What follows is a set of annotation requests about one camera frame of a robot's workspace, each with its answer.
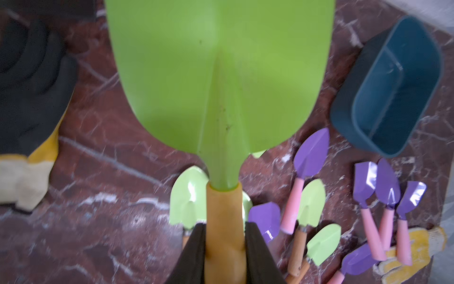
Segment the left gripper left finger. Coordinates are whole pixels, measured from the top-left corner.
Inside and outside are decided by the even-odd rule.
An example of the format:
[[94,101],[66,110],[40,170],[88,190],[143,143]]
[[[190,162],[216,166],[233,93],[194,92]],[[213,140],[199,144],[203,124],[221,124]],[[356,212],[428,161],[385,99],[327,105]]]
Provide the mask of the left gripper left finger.
[[165,284],[204,284],[206,225],[197,224]]

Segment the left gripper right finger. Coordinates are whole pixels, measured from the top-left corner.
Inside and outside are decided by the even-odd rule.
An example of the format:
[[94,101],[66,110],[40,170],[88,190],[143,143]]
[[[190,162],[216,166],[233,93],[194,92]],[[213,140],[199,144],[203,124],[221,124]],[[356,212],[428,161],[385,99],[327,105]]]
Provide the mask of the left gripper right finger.
[[245,224],[248,284],[286,284],[254,222]]

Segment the large green shovel blue tip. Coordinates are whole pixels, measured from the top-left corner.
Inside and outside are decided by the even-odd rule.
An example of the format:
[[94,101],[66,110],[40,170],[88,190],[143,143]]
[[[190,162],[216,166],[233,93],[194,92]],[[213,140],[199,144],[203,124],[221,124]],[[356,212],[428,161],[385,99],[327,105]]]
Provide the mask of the large green shovel blue tip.
[[204,277],[244,284],[242,164],[309,118],[331,46],[335,1],[106,1],[122,87],[157,140],[199,156]]

